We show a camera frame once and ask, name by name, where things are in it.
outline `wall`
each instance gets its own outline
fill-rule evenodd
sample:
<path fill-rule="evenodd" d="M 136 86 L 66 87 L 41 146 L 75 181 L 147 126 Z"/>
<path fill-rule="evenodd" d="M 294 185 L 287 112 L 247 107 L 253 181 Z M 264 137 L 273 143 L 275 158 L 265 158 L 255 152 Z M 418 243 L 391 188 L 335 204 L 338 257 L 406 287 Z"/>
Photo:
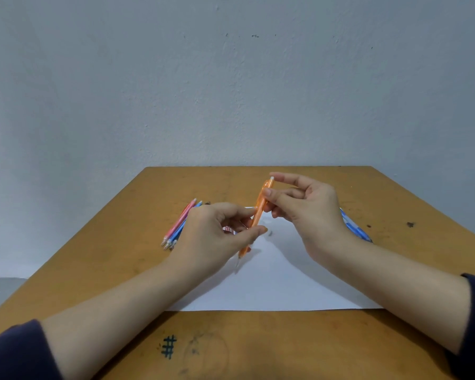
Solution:
<path fill-rule="evenodd" d="M 0 276 L 147 165 L 372 165 L 475 232 L 475 0 L 0 0 Z"/>

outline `hashtag mark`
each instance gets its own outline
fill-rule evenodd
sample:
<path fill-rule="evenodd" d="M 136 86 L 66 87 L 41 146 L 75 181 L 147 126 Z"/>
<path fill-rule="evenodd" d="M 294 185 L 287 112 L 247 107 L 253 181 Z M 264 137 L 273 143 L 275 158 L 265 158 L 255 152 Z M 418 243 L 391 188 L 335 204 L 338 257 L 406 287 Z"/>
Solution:
<path fill-rule="evenodd" d="M 164 348 L 164 350 L 161 352 L 164 357 L 168 358 L 169 360 L 171 360 L 171 357 L 173 355 L 173 351 L 174 351 L 174 342 L 176 342 L 176 336 L 174 335 L 171 335 L 171 336 L 167 336 L 165 339 L 165 345 L 162 345 L 162 348 Z"/>

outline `table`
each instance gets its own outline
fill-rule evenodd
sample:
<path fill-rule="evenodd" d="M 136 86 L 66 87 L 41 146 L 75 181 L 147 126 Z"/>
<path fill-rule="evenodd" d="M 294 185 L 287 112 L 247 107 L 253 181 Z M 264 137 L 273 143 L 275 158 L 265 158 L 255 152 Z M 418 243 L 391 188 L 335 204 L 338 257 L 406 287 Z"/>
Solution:
<path fill-rule="evenodd" d="M 475 235 L 371 167 L 146 168 L 0 307 L 0 332 L 95 296 L 161 262 L 192 198 L 253 205 L 271 170 L 334 185 L 376 244 L 475 274 Z M 171 359 L 162 353 L 175 335 Z M 166 312 L 105 379 L 448 379 L 443 350 L 385 310 Z"/>

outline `orange mechanical pencil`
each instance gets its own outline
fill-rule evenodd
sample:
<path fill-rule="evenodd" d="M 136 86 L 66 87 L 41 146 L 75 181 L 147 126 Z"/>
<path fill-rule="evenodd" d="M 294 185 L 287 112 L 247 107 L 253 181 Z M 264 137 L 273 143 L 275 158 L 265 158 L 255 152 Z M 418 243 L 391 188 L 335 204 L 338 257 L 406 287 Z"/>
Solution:
<path fill-rule="evenodd" d="M 266 205 L 266 199 L 262 195 L 262 190 L 264 188 L 271 188 L 273 183 L 274 183 L 274 177 L 271 177 L 270 179 L 266 180 L 264 185 L 262 185 L 262 189 L 260 190 L 259 197 L 258 197 L 257 202 L 255 204 L 255 206 L 257 208 L 257 211 L 255 212 L 255 215 L 253 216 L 252 225 L 250 226 L 250 228 L 259 224 L 260 216 L 262 216 L 262 212 L 264 211 L 264 206 Z M 245 248 L 241 249 L 241 251 L 239 251 L 239 254 L 237 255 L 236 268 L 237 268 L 241 258 L 244 255 L 246 255 L 250 250 L 251 250 L 251 248 L 248 245 L 247 247 L 245 247 Z"/>

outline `circle drawn on table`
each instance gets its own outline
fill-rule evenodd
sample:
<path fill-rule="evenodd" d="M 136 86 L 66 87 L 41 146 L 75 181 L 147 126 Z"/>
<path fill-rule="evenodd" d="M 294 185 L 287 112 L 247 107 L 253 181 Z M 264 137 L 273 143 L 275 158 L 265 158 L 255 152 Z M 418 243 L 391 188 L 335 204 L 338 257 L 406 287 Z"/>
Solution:
<path fill-rule="evenodd" d="M 229 349 L 216 332 L 196 333 L 183 354 L 184 374 L 189 379 L 220 378 L 229 365 Z"/>

